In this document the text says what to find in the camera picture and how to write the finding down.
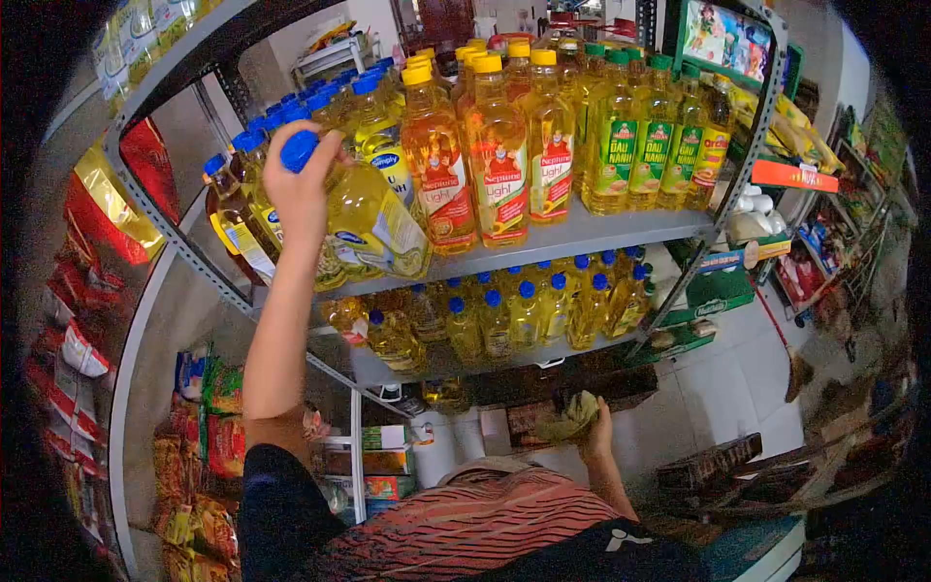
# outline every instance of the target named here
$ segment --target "dark sleeve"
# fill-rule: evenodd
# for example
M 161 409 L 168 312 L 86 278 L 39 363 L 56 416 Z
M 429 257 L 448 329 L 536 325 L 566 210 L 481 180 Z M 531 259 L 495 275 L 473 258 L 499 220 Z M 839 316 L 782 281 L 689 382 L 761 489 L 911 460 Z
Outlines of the dark sleeve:
M 259 444 L 246 453 L 237 529 L 250 582 L 288 577 L 346 527 L 293 454 Z

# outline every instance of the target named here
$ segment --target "metal shelf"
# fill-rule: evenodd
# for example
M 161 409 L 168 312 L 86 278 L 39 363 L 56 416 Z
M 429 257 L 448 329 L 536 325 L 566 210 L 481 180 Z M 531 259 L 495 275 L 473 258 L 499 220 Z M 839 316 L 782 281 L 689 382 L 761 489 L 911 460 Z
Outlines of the metal shelf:
M 482 271 L 551 261 L 575 254 L 620 249 L 632 245 L 663 242 L 675 238 L 702 237 L 712 228 L 705 212 L 650 210 L 625 212 L 614 216 L 594 216 L 585 205 L 572 197 L 569 219 L 554 226 L 531 226 L 527 242 L 520 247 L 491 250 L 481 243 L 470 252 L 452 257 L 434 254 L 430 269 L 422 281 L 474 275 Z M 413 281 L 379 277 L 359 283 L 347 283 L 321 293 L 321 299 L 365 295 L 411 285 Z
M 501 361 L 483 360 L 476 366 L 465 366 L 456 357 L 452 346 L 448 342 L 435 342 L 426 345 L 426 359 L 428 370 L 416 374 L 401 374 L 394 372 L 385 365 L 377 356 L 368 348 L 353 348 L 350 352 L 353 372 L 356 376 L 356 384 L 359 386 L 381 386 L 385 384 L 398 384 L 405 382 L 418 382 L 421 380 L 437 380 L 440 378 L 449 378 L 452 376 L 469 376 L 494 370 L 506 370 L 508 368 L 517 368 L 519 366 L 528 366 L 537 362 L 549 362 L 555 359 L 563 359 L 571 356 L 578 356 L 586 352 L 620 345 L 636 339 L 637 333 L 627 333 L 614 340 L 608 340 L 599 334 L 595 344 L 589 350 L 573 350 L 565 338 L 551 347 L 538 347 L 535 350 L 515 354 L 509 359 Z

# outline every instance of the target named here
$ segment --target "red package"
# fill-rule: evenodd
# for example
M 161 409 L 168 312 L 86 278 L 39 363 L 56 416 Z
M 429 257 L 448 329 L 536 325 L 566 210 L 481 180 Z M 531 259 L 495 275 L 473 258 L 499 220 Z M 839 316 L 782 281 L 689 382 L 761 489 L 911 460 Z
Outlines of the red package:
M 207 419 L 210 470 L 220 477 L 242 477 L 246 462 L 246 431 L 241 416 L 217 416 Z

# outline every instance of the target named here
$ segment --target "soybean oil bottle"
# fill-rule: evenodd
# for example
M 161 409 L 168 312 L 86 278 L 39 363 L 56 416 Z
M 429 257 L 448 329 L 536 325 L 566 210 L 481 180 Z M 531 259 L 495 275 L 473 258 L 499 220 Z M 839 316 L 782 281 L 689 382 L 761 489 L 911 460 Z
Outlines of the soybean oil bottle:
M 533 168 L 530 219 L 534 225 L 563 223 L 573 182 L 575 118 L 572 107 L 560 97 L 556 51 L 536 48 L 530 60 L 531 90 L 522 102 Z
M 429 67 L 405 69 L 401 75 L 407 108 L 400 139 L 427 235 L 438 254 L 466 252 L 478 236 L 455 111 L 436 98 Z
M 692 181 L 692 172 L 702 143 L 703 126 L 706 124 L 705 108 L 698 96 L 698 68 L 682 64 L 681 98 L 676 112 L 676 128 L 672 132 L 672 144 L 663 179 L 659 183 L 656 207 L 663 210 L 682 210 L 685 195 Z
M 659 183 L 666 168 L 669 144 L 676 128 L 668 91 L 672 58 L 654 55 L 650 65 L 650 96 L 640 103 L 637 154 L 634 155 L 627 195 L 629 209 L 634 211 L 651 210 L 655 206 Z
M 594 119 L 588 124 L 588 171 L 582 202 L 592 214 L 604 216 L 627 209 L 630 169 L 637 150 L 640 105 L 627 83 L 627 53 L 608 55 L 608 79 L 596 96 Z
M 523 112 L 507 101 L 501 57 L 472 60 L 475 104 L 465 113 L 470 166 L 476 189 L 482 243 L 489 249 L 527 240 L 527 124 Z
M 705 210 L 718 181 L 721 166 L 727 156 L 727 145 L 731 141 L 734 116 L 727 92 L 731 80 L 723 74 L 714 75 L 714 90 L 708 95 L 708 120 L 702 133 L 701 147 L 692 172 L 692 183 L 685 196 L 684 207 L 690 210 Z

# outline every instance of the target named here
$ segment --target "person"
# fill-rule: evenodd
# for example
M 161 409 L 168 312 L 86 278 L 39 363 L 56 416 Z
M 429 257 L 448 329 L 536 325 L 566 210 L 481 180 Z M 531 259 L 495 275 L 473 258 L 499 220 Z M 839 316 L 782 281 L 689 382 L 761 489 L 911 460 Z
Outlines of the person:
M 285 244 L 243 381 L 243 579 L 704 579 L 690 549 L 640 526 L 612 457 L 611 415 L 601 398 L 578 445 L 590 489 L 543 467 L 491 457 L 353 528 L 330 513 L 306 468 L 304 347 L 327 232 L 324 176 L 331 163 L 352 162 L 342 135 L 331 131 L 300 174 L 285 170 L 281 147 L 301 129 L 319 127 L 297 121 L 279 129 L 264 169 Z

